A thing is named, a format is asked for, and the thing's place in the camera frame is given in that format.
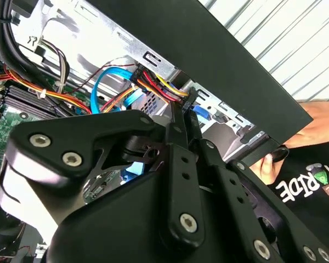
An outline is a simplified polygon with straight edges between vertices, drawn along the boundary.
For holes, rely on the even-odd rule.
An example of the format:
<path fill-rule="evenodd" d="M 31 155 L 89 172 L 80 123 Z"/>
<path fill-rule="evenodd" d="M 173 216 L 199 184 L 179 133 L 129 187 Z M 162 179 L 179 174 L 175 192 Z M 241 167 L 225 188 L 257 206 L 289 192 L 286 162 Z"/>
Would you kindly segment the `bare human hand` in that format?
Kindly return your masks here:
<path fill-rule="evenodd" d="M 284 142 L 284 145 L 288 148 L 299 148 L 329 142 L 329 101 L 302 102 L 300 105 L 313 121 Z M 271 185 L 282 165 L 283 161 L 273 162 L 272 155 L 268 154 L 250 166 L 250 170 L 263 183 Z"/>

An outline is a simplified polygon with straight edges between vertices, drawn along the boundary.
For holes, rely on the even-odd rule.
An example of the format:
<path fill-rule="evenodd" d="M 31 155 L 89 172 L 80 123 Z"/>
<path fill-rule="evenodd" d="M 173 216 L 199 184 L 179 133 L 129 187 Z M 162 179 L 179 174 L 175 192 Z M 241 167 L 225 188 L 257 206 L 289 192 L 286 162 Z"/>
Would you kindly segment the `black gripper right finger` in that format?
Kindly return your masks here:
<path fill-rule="evenodd" d="M 225 163 L 202 137 L 195 112 L 185 115 L 185 128 L 186 248 L 213 261 L 329 262 L 329 249 L 248 167 L 277 149 L 275 140 L 266 138 L 245 158 Z"/>

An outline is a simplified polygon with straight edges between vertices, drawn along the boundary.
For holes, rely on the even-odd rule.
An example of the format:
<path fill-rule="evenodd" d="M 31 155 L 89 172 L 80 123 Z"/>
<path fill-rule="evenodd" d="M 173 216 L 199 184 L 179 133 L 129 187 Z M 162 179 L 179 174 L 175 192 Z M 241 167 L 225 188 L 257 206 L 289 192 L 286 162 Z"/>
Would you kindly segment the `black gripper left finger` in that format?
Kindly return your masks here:
<path fill-rule="evenodd" d="M 145 164 L 141 176 L 187 171 L 187 113 L 173 105 L 167 125 L 138 110 L 19 124 L 7 142 L 0 206 L 51 245 L 63 221 L 89 205 L 82 197 L 89 179 L 134 162 Z"/>

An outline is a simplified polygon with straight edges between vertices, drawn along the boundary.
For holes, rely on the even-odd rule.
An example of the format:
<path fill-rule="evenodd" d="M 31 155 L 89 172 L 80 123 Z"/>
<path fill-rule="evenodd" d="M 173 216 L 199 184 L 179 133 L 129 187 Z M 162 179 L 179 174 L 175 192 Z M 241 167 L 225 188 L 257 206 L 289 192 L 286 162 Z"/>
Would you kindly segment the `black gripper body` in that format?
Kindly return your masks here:
<path fill-rule="evenodd" d="M 195 171 L 141 176 L 69 215 L 47 262 L 250 262 L 248 208 L 234 174 L 217 170 L 218 192 L 200 189 Z"/>

